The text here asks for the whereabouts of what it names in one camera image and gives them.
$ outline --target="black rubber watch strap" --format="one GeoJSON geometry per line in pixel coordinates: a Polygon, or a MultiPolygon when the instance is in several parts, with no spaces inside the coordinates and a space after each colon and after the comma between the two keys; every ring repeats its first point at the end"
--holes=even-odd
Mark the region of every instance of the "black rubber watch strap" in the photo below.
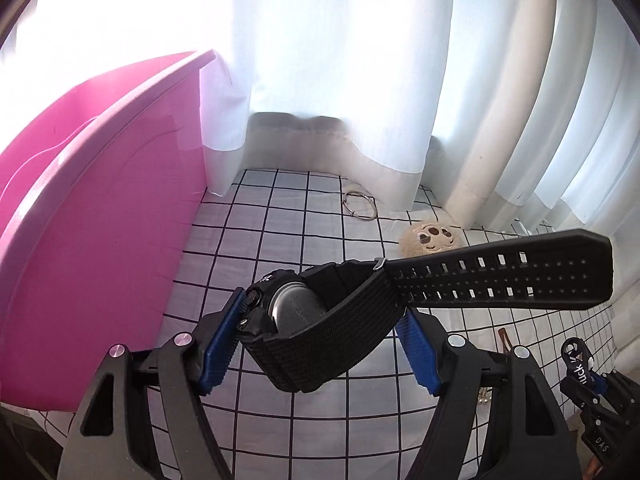
{"type": "MultiPolygon", "coordinates": [[[[612,293],[609,239],[585,230],[385,261],[373,269],[373,262],[351,260],[302,272],[299,279],[322,297],[327,314],[293,334],[274,328],[241,333],[278,389],[311,392],[341,375],[382,341],[405,307],[585,310],[612,293]]],[[[273,327],[264,308],[250,315],[273,327]]]]}
{"type": "Polygon", "coordinates": [[[585,310],[612,294],[608,238],[582,229],[385,263],[405,306],[585,310]]]}

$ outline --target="stuffed animal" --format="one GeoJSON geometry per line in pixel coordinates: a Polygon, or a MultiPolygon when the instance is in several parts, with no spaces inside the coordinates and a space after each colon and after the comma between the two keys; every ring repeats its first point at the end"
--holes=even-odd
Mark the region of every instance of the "stuffed animal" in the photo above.
{"type": "Polygon", "coordinates": [[[413,224],[400,237],[400,251],[405,258],[457,249],[459,242],[451,227],[440,224],[413,224]]]}

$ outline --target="sheer curtain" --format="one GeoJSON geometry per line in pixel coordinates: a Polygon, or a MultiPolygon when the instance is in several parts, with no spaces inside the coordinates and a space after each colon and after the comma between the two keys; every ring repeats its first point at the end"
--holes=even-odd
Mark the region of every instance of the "sheer curtain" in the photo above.
{"type": "Polygon", "coordinates": [[[0,51],[0,149],[73,85],[199,48],[212,192],[327,171],[399,210],[423,183],[462,227],[586,226],[635,304],[640,48],[611,0],[37,0],[0,51]]]}

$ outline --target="metal buckle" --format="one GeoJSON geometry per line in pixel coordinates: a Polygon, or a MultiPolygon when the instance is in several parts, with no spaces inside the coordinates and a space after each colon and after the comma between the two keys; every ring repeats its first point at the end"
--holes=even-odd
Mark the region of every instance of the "metal buckle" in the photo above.
{"type": "Polygon", "coordinates": [[[382,266],[386,262],[386,258],[375,258],[374,261],[376,264],[373,266],[373,271],[375,272],[376,270],[382,269],[382,266]]]}

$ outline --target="pink basin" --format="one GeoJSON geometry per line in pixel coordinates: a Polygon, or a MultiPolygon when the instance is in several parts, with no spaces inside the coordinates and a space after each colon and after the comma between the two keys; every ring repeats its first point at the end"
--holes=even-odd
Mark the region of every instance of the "pink basin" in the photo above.
{"type": "Polygon", "coordinates": [[[205,189],[212,51],[71,89],[0,154],[0,398],[74,410],[115,342],[153,346],[205,189]]]}

